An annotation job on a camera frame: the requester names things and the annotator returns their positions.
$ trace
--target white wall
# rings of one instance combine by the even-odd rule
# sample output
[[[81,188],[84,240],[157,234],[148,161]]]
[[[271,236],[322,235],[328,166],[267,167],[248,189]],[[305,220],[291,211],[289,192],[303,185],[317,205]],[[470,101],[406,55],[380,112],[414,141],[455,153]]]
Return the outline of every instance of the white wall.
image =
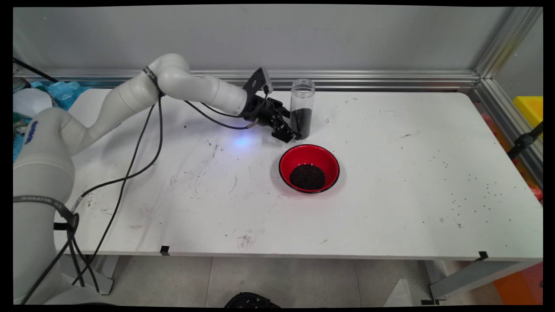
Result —
[[[543,14],[495,79],[511,99],[543,96]]]
[[[42,69],[473,69],[507,7],[233,4],[15,8],[13,54]]]

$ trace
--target clear plastic jar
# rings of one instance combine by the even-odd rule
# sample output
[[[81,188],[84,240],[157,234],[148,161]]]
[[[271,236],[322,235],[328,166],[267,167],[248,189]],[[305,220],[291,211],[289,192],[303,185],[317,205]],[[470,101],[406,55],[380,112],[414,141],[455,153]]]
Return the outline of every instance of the clear plastic jar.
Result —
[[[291,87],[290,126],[300,133],[299,140],[306,139],[310,134],[315,91],[314,82],[308,79],[297,79]]]

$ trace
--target blue light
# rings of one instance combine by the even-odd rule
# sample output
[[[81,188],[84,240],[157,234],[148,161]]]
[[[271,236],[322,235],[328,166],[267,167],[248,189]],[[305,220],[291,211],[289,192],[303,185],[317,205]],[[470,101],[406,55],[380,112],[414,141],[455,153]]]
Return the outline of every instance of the blue light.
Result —
[[[236,138],[234,141],[234,144],[236,147],[247,147],[250,145],[250,142],[251,142],[251,138],[245,135],[243,137]]]

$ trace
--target orange object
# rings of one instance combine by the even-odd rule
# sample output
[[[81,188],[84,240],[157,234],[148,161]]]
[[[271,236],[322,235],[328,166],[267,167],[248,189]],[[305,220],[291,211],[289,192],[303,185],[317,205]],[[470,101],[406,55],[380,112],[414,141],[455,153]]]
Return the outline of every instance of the orange object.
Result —
[[[512,144],[501,134],[501,130],[493,122],[493,119],[487,114],[482,114],[482,118],[505,152],[509,151]],[[528,184],[528,187],[530,187],[532,193],[534,193],[538,200],[542,201],[543,192],[539,189],[524,164],[518,159],[513,160],[513,164]],[[505,305],[543,305],[543,262],[498,279],[493,284]]]
[[[505,305],[543,305],[543,262],[493,284]]]

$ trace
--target floor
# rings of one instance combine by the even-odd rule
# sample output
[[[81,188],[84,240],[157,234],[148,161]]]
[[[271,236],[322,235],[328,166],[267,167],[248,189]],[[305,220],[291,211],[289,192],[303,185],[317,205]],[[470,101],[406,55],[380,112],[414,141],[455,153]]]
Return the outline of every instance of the floor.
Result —
[[[118,305],[223,307],[241,291],[282,308],[383,306],[399,278],[414,306],[430,299],[422,261],[120,256],[108,296]],[[493,284],[441,305],[502,304]]]

